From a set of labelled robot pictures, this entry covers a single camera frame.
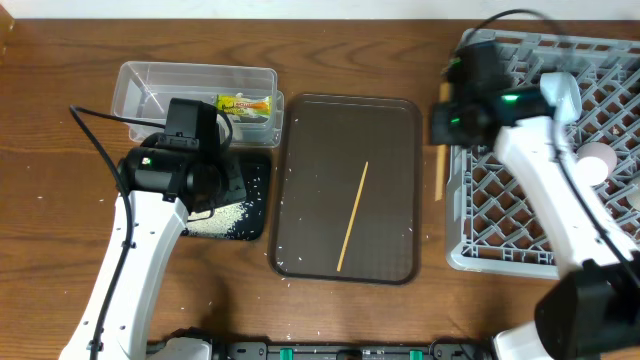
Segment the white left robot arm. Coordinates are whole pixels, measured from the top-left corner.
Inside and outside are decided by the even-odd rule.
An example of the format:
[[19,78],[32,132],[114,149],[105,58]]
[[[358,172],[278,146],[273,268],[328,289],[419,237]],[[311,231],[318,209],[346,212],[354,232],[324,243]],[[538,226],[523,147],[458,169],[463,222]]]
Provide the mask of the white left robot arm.
[[175,244],[193,213],[245,200],[228,115],[212,104],[174,98],[155,133],[115,163],[70,106],[118,190],[113,229],[81,321],[63,359],[145,359],[155,304]]

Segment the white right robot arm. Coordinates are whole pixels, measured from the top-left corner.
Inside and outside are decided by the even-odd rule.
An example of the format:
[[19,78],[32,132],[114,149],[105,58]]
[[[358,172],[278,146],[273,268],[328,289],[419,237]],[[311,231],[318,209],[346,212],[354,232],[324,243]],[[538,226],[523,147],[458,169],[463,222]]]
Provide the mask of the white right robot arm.
[[558,283],[531,322],[493,339],[497,359],[596,359],[639,343],[639,249],[577,172],[564,128],[582,112],[576,79],[515,87],[492,41],[459,47],[434,105],[435,145],[486,145],[525,193],[554,253]]

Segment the white cup green inside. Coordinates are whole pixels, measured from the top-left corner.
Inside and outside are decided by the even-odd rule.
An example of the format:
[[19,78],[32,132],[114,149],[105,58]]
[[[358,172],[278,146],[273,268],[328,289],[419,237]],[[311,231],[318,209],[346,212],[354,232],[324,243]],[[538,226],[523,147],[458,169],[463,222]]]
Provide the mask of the white cup green inside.
[[640,177],[630,181],[631,191],[627,194],[626,200],[636,211],[640,210]]

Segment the light blue bowl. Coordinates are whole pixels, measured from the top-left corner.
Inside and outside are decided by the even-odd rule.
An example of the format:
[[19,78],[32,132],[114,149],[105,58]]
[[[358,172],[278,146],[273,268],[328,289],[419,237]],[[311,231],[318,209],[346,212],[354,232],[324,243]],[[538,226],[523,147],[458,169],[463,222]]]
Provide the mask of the light blue bowl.
[[540,90],[548,104],[555,108],[553,118],[562,125],[576,122],[582,113],[580,89],[575,77],[566,72],[544,73]]

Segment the yellow snack wrapper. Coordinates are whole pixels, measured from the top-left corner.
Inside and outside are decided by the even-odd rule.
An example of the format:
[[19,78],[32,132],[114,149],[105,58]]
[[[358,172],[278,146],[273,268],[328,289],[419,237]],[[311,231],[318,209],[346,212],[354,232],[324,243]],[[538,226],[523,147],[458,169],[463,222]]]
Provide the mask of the yellow snack wrapper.
[[264,98],[246,98],[238,94],[218,95],[216,106],[226,114],[245,118],[269,118],[272,100],[270,96]]

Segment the wooden chopstick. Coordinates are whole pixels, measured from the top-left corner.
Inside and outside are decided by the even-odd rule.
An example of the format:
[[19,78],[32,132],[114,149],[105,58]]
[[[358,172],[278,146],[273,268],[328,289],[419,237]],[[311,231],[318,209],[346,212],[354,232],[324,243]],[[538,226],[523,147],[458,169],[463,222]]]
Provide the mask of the wooden chopstick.
[[362,171],[361,178],[360,178],[360,181],[359,181],[359,185],[358,185],[358,188],[357,188],[357,192],[356,192],[356,196],[355,196],[355,199],[354,199],[352,211],[351,211],[351,214],[350,214],[349,222],[348,222],[347,229],[346,229],[346,232],[345,232],[345,236],[344,236],[344,240],[343,240],[343,244],[342,244],[339,260],[338,260],[338,263],[337,263],[337,266],[336,266],[336,271],[337,272],[341,272],[342,268],[343,268],[346,252],[347,252],[347,249],[348,249],[349,241],[350,241],[351,234],[352,234],[352,231],[353,231],[353,226],[354,226],[355,219],[356,219],[356,216],[357,216],[358,207],[359,207],[359,204],[360,204],[360,201],[361,201],[361,196],[362,196],[364,184],[365,184],[367,173],[368,173],[368,168],[369,168],[369,162],[366,161],[365,164],[364,164],[364,167],[363,167],[363,171]]
[[[450,98],[450,84],[442,82],[439,88],[439,102],[447,102]],[[437,146],[437,162],[436,162],[436,178],[434,200],[436,202],[443,199],[445,186],[445,169],[446,169],[447,146]]]

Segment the white cup pink inside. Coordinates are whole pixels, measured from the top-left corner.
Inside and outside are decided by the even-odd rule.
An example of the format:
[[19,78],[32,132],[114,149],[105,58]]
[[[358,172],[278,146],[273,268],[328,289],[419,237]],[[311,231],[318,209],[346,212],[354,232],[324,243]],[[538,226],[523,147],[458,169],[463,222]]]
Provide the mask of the white cup pink inside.
[[589,186],[603,183],[617,165],[614,149],[604,143],[592,142],[581,146],[577,152],[578,177]]

